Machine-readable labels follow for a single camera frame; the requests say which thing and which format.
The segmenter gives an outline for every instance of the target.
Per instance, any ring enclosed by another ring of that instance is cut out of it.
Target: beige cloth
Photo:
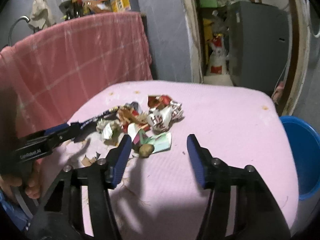
[[[48,6],[47,0],[34,0],[32,3],[32,12],[30,14],[30,22],[33,28],[43,30],[56,23],[52,12]]]

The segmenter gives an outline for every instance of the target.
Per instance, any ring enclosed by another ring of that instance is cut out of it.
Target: pink table
[[[186,146],[190,133],[228,165],[255,166],[291,227],[298,205],[297,174],[273,102],[261,92],[164,81],[126,82],[100,92],[70,122],[84,121],[132,101],[138,101],[146,111],[148,95],[159,94],[168,94],[181,102],[185,118],[170,128],[170,151],[148,159],[131,159],[121,184],[109,191],[123,239],[196,238],[208,191],[199,189],[193,175]],[[84,155],[92,158],[97,151],[105,157],[110,148],[95,133],[86,143],[64,143],[43,161],[44,190],[66,163],[82,167],[80,160]],[[83,212],[86,233],[91,234],[85,188]]]

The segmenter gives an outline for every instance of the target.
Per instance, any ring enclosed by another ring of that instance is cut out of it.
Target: blue clothing
[[[19,228],[20,231],[22,231],[28,223],[28,217],[23,212],[21,207],[7,201],[1,190],[0,190],[0,203],[2,204],[4,211],[8,214],[12,222],[16,225],[17,228]]]

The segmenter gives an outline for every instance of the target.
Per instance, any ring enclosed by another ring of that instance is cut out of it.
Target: blue bucket rim
[[[312,136],[313,138],[315,138],[316,142],[319,145],[320,148],[320,135],[316,132],[316,130],[307,122],[303,121],[302,119],[295,117],[295,116],[281,116],[280,120],[282,122],[282,124],[284,123],[294,123],[297,124],[301,127],[303,127],[304,129],[306,129]],[[318,189],[320,188],[320,177],[318,179],[318,182],[316,183],[316,185],[306,194],[302,194],[299,195],[299,200],[304,200],[306,198],[310,198],[316,191],[318,191]]]

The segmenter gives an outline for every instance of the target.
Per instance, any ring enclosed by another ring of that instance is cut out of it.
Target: yellow label
[[[111,6],[113,12],[131,11],[129,0],[113,0]]]

